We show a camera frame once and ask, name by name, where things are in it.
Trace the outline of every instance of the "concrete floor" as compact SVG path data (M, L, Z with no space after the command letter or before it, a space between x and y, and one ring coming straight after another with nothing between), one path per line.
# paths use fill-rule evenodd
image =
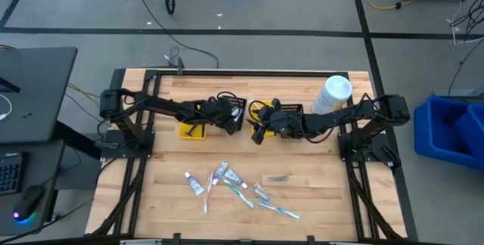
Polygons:
M0 0L0 14L11 0ZM416 2L400 11L378 11L362 0L371 32L450 33L448 23L457 2ZM374 0L394 4L396 0ZM464 3L467 10L473 0ZM172 29L311 29L361 32L353 0L177 0L175 15L163 1L147 0L154 14ZM7 27L157 29L140 0L20 0ZM484 33L476 28L475 33ZM312 36L176 36L217 55L221 68L294 70L368 70L363 39ZM175 43L167 36L96 34L0 34L0 43L18 48L72 45L79 49L71 82L99 93L113 69L165 65L163 55ZM405 96L409 109L435 89L448 88L458 62L472 48L449 40L374 39L374 50L386 93ZM212 68L210 57L181 50L187 67ZM482 85L484 48L468 59L455 88ZM96 108L77 93L76 100L93 114ZM60 120L80 132L93 132L96 122L66 99ZM396 128L399 152L418 237L439 243L481 244L484 223L484 176L481 172L418 156L413 122ZM67 212L92 197L93 190L62 191L57 211ZM23 240L78 237L88 209L40 234Z

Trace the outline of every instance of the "black metal frame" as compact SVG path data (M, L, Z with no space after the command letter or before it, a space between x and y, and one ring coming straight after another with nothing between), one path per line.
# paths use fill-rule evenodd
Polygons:
M124 69L122 70L115 70L113 74L113 78L111 80L111 89L115 88L121 88L124 75L125 75ZM160 90L160 82L162 79L162 76L177 76L179 72L177 69L161 69L161 70L146 70L145 76L144 76L144 83L143 83L143 91L148 90L149 83L152 79L154 79L154 93L153 95L158 95L158 92ZM348 73L347 72L312 72L312 71L258 71L258 70L183 70L183 76L292 76L292 77L329 77L333 75L340 75L344 76L347 79L349 79ZM353 100L350 98L348 100L348 105L351 106L353 105ZM146 129L152 129L153 124L154 124L154 113L150 113L149 115L149 120L147 124ZM136 123L141 124L141 119L142 115L139 113L137 115ZM357 129L358 124L356 122L352 122L352 129ZM340 126L340 131L342 133L346 133L346 126ZM146 167L146 159L141 159L139 169L141 170L142 173L144 174L144 169ZM350 171L354 170L355 167L353 166L352 161L344 161L346 164L346 171L350 173ZM368 198L371 200L371 189L370 189L370 183L368 181L368 171L366 169L366 163L367 161L358 161L356 162L358 164L357 168L359 170L359 174L361 176L361 186L365 193L367 194ZM121 195L124 195L124 193L127 191L127 188L129 186L129 182L131 180L131 175L132 175L132 168L133 168L133 163L134 159L128 159L127 165L126 165L126 170L125 170L125 175L123 179L123 186L122 186L122 192ZM134 200L133 200L133 205L132 205L132 211L130 214L129 218L129 229L128 229L128 234L133 235L135 234L135 227L136 227L136 219L138 216L138 208L139 208L139 200L141 198L141 190L142 190L142 182L136 189L136 192L134 194ZM353 208L353 214L355 217L355 227L356 227L356 233L358 240L365 240L367 239L365 236L365 231L363 229L363 221L361 219L361 210L360 210L360 204L359 204L359 199L357 193L350 188L350 196L352 200L352 208ZM371 238L374 240L377 240L379 238L378 234L378 227L377 223L374 219L374 217L368 212L368 218L370 219L370 229L371 229ZM121 224L123 223L123 213L119 215L118 219L115 222L114 225L114 234L119 234L121 231ZM232 240L190 240L189 243L227 243L227 242L232 242ZM240 240L233 240L234 243L240 243ZM275 243L287 243L287 244L307 244L308 241L260 241L260 240L251 240L251 244L257 243L257 244L275 244Z

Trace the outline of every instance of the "black desk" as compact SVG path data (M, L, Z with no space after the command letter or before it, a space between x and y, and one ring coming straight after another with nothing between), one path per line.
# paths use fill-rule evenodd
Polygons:
M69 147L79 151L82 164L66 172L66 175L75 173L74 178L79 179L82 174L86 175L82 166L89 163L100 165L101 150L94 142L57 121L76 54L76 48L0 51L0 76L20 87L20 93L5 93L13 110L0 122L0 151L29 152L22 191L57 174L61 160L63 168L77 163L78 159ZM86 179L94 183L97 172L88 174L89 178ZM44 195L37 206L36 215L23 224L14 221L11 213L20 194L0 196L0 236L22 234L42 226L54 208L56 189L79 188L69 187L66 183L70 182L65 179L56 184L56 177L44 185Z
M0 152L27 151L25 176L22 182L22 191L30 185L39 185L49 179L53 174L57 174L61 157L64 153L65 144L62 140L49 141L45 143L18 144L15 146L0 146ZM45 222L51 197L54 191L56 178L47 181L44 185L44 195L37 206L34 215L23 222L17 222L12 217L14 204L20 194L9 194L0 196L0 220L2 235L22 234L31 231Z

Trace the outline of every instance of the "computer mouse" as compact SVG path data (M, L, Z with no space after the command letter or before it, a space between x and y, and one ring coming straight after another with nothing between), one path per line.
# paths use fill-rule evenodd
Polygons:
M21 222L28 219L36 211L44 189L40 185L29 186L14 205L14 219Z

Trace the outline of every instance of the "white toothpaste tube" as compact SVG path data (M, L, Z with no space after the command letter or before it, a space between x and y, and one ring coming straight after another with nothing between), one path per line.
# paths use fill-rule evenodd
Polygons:
M212 185L217 185L217 183L222 179L224 176L224 172L227 169L228 163L226 162L221 162L220 166L218 167L217 171L215 172L215 175L213 176L213 181Z
M270 201L271 199L270 196L267 194L267 192L264 191L264 188L262 188L261 185L259 185L258 183L255 183L252 189L257 194L257 196L261 197L261 199Z
M198 196L205 191L205 189L202 188L202 186L198 183L195 177L190 175L190 173L185 172L185 177L187 177L188 184L190 184L191 188L194 190L195 195Z
M244 183L244 181L242 181L242 179L239 178L239 176L237 176L237 174L235 174L232 169L229 169L227 173L225 173L225 177L231 179L232 181L234 181L234 183L240 185L243 189L247 188L247 184Z

